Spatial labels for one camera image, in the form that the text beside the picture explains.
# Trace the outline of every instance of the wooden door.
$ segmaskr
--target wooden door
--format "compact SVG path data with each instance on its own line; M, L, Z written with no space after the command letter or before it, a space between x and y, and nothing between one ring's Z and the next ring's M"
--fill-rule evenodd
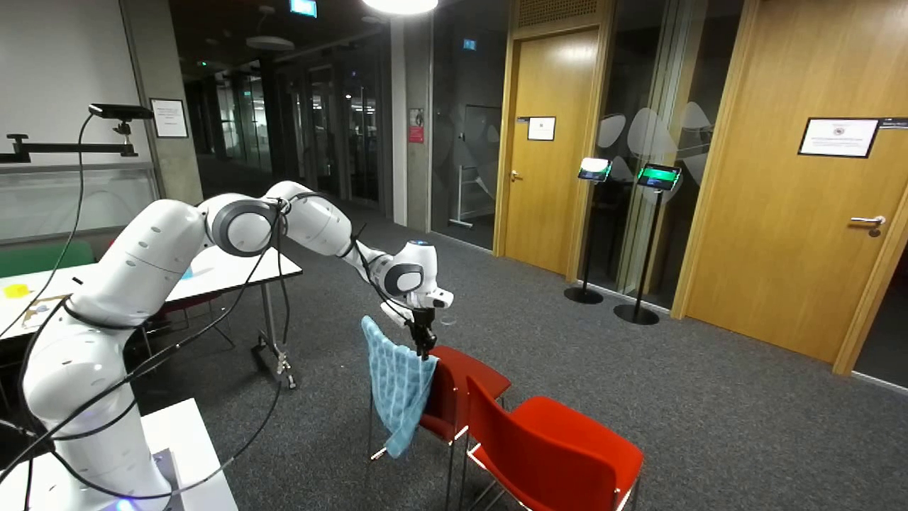
M908 116L906 82L902 0L747 5L682 312L837 358L874 263L881 272L881 248L906 238L868 236L850 219L896 216L908 131L882 126L868 158L797 150L810 116Z
M506 256L570 272L577 262L577 179L591 131L600 32L518 42L511 153L506 162ZM553 120L553 140L532 140L532 121Z

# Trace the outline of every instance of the door handle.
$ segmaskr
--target door handle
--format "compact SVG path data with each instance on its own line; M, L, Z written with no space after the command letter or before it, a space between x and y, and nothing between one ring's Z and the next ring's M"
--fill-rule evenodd
M886 229L886 216L851 216L850 219L851 229L868 229L868 236L881 236Z

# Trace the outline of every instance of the towel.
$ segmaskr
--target towel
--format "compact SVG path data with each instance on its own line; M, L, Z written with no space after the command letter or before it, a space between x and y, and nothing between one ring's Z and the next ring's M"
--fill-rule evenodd
M389 429L386 452L400 456L420 426L437 358L420 358L415 350L389 340L377 323L360 320L369 347L373 404Z

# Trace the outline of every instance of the white robotic arm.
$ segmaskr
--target white robotic arm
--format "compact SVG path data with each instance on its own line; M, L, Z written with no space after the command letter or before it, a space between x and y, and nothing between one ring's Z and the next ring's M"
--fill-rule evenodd
M198 208L153 201L110 245L98 272L52 314L37 334L24 395L28 408L59 429L55 449L86 479L116 493L167 493L133 408L126 380L122 347L142 327L196 253L220 245L232 256L259 256L276 236L286 236L318 256L353 263L383 299L383 310L408 327L418 353L435 347L435 310L455 303L437 286L437 253L413 241L398 256L366 248L353 236L350 219L328 198L296 182L279 182L262 198L225 194ZM55 509L108 509L110 493L71 479L58 488ZM136 509L166 509L167 500L136 500Z

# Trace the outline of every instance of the black pole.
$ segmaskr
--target black pole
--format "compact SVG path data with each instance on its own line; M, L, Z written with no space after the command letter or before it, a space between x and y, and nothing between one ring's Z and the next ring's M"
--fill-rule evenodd
M597 216L597 185L593 185L593 204L591 204L591 216L589 216L584 280L579 286L564 289L569 302L577 302L577 303L600 303L601 302L601 294L591 289L593 216Z
M616 307L616 314L621 320L630 320L630 323L659 323L659 314L652 310L642 307L645 303L645 286L647 286L647 272L650 272L650 256L652 256L659 212L662 212L662 189L657 189L657 211L652 211L652 225L650 225L642 280L637 285L637 299L633 299L633 303L620 303Z

